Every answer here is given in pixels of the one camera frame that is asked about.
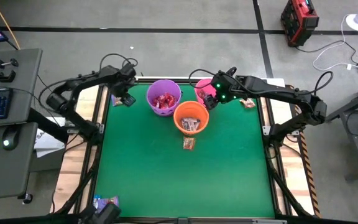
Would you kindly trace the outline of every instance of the red candy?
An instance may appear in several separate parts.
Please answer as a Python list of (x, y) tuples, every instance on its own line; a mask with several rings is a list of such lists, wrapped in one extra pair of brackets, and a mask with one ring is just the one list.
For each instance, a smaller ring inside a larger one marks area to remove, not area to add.
[(169, 93), (165, 93), (164, 95), (160, 95), (153, 100), (152, 105), (158, 109), (168, 109), (171, 108), (177, 99)]

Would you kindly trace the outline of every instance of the pink bucket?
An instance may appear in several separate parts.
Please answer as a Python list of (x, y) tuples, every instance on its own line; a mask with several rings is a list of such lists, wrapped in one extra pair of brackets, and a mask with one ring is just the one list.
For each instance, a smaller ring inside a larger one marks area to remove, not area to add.
[[(212, 78), (202, 79), (202, 80), (198, 81), (198, 83), (196, 84), (196, 87), (205, 86), (205, 85), (211, 83), (211, 81), (212, 81)], [(209, 94), (211, 94), (212, 96), (215, 96), (215, 95), (216, 95), (216, 90), (215, 90), (215, 88), (213, 88), (211, 85), (208, 85), (208, 86), (206, 86), (206, 87), (204, 87), (204, 88), (195, 88), (196, 96), (197, 96), (197, 101), (198, 101), (199, 103), (201, 103), (202, 105), (204, 105), (204, 99), (201, 99), (201, 98), (199, 97), (199, 95), (198, 95), (201, 90), (204, 90), (204, 92), (205, 92), (207, 95), (209, 95)]]

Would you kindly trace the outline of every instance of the gray floor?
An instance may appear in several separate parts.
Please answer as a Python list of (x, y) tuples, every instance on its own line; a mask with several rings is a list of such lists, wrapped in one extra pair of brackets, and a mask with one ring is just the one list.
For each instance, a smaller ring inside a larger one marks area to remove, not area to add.
[[(339, 30), (342, 18), (358, 10), (358, 1), (314, 0), (320, 15), (318, 30)], [(260, 0), (265, 29), (281, 29), (278, 22), (286, 0)], [(12, 26), (256, 29), (251, 0), (0, 0), (0, 8)], [(238, 68), (238, 74), (266, 77), (258, 34), (141, 34), (16, 32), (23, 49), (44, 50), (39, 75), (46, 83), (98, 69), (100, 58), (119, 52), (139, 61), (138, 73), (148, 76), (188, 76), (196, 68), (211, 71)], [(357, 49), (358, 35), (347, 36)], [(287, 47), (284, 36), (266, 35), (275, 78), (301, 89), (312, 89), (322, 72), (311, 63), (319, 53), (306, 54)], [(303, 47), (317, 49), (340, 40), (340, 35), (314, 35)], [(10, 46), (0, 44), (0, 50)], [(318, 62), (328, 67), (350, 62), (351, 49), (332, 49)], [(106, 64), (121, 64), (111, 58)], [(332, 69), (334, 80), (319, 92), (328, 113), (348, 102), (358, 91), (358, 71)], [(347, 183), (344, 175), (358, 170), (358, 158), (350, 147), (339, 120), (305, 130), (319, 206), (324, 218), (358, 221), (358, 182)], [(57, 172), (30, 177), (35, 195), (30, 205), (14, 198), (0, 199), (0, 218), (45, 215), (57, 181)]]

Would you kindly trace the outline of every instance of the red device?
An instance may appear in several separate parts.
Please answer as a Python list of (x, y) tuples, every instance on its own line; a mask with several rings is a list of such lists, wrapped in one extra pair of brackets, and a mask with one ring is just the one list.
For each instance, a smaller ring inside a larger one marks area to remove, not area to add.
[(303, 46), (317, 27), (318, 21), (319, 17), (311, 0), (288, 0), (281, 14), (288, 46)]

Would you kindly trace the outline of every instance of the green table surface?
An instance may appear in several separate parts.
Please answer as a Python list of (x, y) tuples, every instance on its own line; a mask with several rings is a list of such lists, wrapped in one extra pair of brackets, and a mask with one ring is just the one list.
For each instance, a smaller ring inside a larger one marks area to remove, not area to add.
[[(118, 196), (123, 217), (274, 217), (257, 108), (236, 100), (209, 112), (193, 151), (172, 117), (130, 89), (130, 107), (110, 105), (96, 195)], [(181, 101), (196, 100), (180, 85)]]

